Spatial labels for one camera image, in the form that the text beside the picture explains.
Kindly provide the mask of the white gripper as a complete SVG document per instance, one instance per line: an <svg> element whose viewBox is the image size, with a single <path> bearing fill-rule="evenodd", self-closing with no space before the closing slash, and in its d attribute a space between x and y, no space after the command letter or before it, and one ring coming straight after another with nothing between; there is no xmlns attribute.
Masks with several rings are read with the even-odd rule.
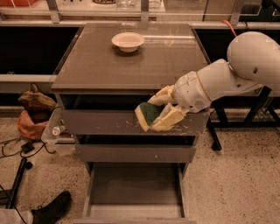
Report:
<svg viewBox="0 0 280 224"><path fill-rule="evenodd" d="M166 86L159 90L148 100L148 103L156 106L167 104L151 125L152 130L167 131L181 122L187 111L198 113L208 108L211 101L200 85L197 73L190 72L181 76L174 86Z"/></svg>

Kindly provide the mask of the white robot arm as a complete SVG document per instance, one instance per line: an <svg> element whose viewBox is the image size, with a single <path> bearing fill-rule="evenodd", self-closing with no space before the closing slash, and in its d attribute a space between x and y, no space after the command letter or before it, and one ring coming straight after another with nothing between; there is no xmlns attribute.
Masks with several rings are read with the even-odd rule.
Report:
<svg viewBox="0 0 280 224"><path fill-rule="evenodd" d="M280 91L280 45L265 34L247 31L232 40L225 59L181 76L149 99L151 104L164 106L151 128L170 130L188 112L197 113L223 96L260 86Z"/></svg>

